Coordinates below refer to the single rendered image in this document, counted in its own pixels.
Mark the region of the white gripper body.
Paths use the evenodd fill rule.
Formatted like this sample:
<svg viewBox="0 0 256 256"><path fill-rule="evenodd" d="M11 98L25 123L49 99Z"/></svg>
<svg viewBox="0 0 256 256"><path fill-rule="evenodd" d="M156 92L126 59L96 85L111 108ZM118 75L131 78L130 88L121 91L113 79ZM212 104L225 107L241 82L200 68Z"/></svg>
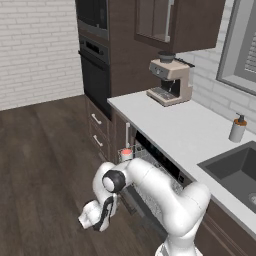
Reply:
<svg viewBox="0 0 256 256"><path fill-rule="evenodd" d="M98 230L98 223L101 219L101 207L97 200L89 201L82 210L78 220L84 229L92 227L94 230Z"/></svg>

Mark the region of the dark dishwasher door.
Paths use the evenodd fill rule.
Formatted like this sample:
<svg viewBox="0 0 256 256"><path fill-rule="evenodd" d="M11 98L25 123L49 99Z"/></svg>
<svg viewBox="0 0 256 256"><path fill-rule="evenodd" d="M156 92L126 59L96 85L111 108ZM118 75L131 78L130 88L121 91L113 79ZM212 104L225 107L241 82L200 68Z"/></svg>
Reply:
<svg viewBox="0 0 256 256"><path fill-rule="evenodd" d="M165 240L167 232L132 185L124 188L119 193L119 198L131 215L138 213L144 223L151 226L158 233L162 241Z"/></svg>

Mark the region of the red cup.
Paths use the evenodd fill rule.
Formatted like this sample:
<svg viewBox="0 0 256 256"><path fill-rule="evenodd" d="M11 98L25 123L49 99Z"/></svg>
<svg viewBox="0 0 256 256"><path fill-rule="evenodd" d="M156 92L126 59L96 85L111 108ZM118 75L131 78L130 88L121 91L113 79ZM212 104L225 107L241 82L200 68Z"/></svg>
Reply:
<svg viewBox="0 0 256 256"><path fill-rule="evenodd" d="M125 148L121 150L121 161L131 160L133 158L133 151L129 148Z"/></svg>

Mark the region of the narrow dark brown cupboard door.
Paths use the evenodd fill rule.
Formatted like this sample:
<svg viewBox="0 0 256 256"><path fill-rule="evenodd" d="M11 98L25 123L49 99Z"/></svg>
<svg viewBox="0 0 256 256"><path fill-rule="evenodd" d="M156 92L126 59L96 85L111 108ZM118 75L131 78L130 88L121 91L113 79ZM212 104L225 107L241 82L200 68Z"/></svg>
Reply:
<svg viewBox="0 0 256 256"><path fill-rule="evenodd" d="M115 157L116 162L119 162L119 151L125 146L125 128L127 120L124 120L118 113L114 115L114 131L115 131ZM133 146L135 143L136 129L133 126L129 128L129 143Z"/></svg>

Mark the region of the black dishwasher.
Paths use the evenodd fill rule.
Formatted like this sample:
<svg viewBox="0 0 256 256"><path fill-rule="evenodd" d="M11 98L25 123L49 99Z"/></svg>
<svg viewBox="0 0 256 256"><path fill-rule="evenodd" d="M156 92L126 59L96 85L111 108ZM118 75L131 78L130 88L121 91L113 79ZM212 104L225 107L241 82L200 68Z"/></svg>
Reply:
<svg viewBox="0 0 256 256"><path fill-rule="evenodd" d="M136 132L135 136L134 156L141 157L155 165L157 168L166 171L182 187L186 187L191 183L191 180L174 164L174 162L169 160L139 131Z"/></svg>

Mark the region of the dark brown drawer front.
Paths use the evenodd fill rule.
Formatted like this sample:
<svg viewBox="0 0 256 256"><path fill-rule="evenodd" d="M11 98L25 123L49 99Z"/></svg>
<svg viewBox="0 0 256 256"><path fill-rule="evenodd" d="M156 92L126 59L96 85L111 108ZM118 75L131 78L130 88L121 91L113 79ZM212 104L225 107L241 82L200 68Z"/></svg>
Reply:
<svg viewBox="0 0 256 256"><path fill-rule="evenodd" d="M89 124L89 135L93 143L100 150L103 156L109 160L110 159L110 150L109 143L103 133L98 130L92 123Z"/></svg>
<svg viewBox="0 0 256 256"><path fill-rule="evenodd" d="M96 125L96 127L105 135L109 135L109 120L107 117L91 102L88 101L88 113L92 122ZM92 118L91 114L94 113L98 120L102 121L101 125L98 125L95 120Z"/></svg>

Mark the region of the dark brown base cupboard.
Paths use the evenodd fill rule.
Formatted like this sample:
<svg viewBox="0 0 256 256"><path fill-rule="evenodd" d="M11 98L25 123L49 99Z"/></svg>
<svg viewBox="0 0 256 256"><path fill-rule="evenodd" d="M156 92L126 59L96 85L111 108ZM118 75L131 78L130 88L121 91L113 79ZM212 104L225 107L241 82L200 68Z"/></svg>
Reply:
<svg viewBox="0 0 256 256"><path fill-rule="evenodd" d="M195 238L203 256L256 256L256 240L210 201Z"/></svg>

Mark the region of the dark grey sink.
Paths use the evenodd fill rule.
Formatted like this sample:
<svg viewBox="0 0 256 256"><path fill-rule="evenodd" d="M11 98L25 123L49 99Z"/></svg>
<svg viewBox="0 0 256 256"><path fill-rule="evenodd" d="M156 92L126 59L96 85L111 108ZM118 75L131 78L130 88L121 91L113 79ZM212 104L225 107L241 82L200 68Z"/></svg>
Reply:
<svg viewBox="0 0 256 256"><path fill-rule="evenodd" d="M198 164L256 214L256 142L250 141Z"/></svg>

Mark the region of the beige coffee machine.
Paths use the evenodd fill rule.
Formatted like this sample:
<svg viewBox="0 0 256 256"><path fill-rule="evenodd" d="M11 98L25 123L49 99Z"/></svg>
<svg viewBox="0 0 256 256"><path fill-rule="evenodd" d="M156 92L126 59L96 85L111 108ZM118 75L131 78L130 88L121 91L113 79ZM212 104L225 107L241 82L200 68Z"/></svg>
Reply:
<svg viewBox="0 0 256 256"><path fill-rule="evenodd" d="M189 86L191 68L193 64L176 58L175 53L160 51L159 58L150 62L149 70L161 85L148 89L146 94L164 107L189 101L193 90Z"/></svg>

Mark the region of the white soap dispenser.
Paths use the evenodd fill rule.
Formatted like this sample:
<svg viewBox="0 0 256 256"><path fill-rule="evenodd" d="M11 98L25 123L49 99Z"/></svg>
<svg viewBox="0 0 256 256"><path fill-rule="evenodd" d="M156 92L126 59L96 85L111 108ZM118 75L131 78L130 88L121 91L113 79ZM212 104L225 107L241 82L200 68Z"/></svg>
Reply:
<svg viewBox="0 0 256 256"><path fill-rule="evenodd" d="M247 121L245 120L245 116L243 114L238 114L238 118L233 121L229 140L234 143L239 143L243 137L246 126Z"/></svg>

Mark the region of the black built-in microwave oven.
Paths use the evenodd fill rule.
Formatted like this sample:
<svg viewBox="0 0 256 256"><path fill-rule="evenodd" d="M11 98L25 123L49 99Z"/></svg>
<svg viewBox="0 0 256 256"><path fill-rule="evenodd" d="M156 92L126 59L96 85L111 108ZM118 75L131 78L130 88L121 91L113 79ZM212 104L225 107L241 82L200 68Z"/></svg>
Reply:
<svg viewBox="0 0 256 256"><path fill-rule="evenodd" d="M108 0L75 0L78 27L109 39Z"/></svg>

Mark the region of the grey framed window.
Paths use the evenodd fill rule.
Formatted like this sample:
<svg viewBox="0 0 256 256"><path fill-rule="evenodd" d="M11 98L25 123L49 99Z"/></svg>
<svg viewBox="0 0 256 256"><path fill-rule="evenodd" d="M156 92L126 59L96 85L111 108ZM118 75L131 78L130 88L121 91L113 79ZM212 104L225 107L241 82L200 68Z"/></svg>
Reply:
<svg viewBox="0 0 256 256"><path fill-rule="evenodd" d="M234 0L216 79L256 96L256 0Z"/></svg>

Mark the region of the dark brown wall cupboard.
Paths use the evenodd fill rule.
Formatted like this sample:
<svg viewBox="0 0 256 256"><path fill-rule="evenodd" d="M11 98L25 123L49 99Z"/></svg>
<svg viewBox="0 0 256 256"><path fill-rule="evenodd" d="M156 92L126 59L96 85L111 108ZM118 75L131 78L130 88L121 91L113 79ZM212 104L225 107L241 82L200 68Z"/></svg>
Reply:
<svg viewBox="0 0 256 256"><path fill-rule="evenodd" d="M174 0L165 42L168 0L135 0L134 38L171 53L216 46L226 0Z"/></svg>

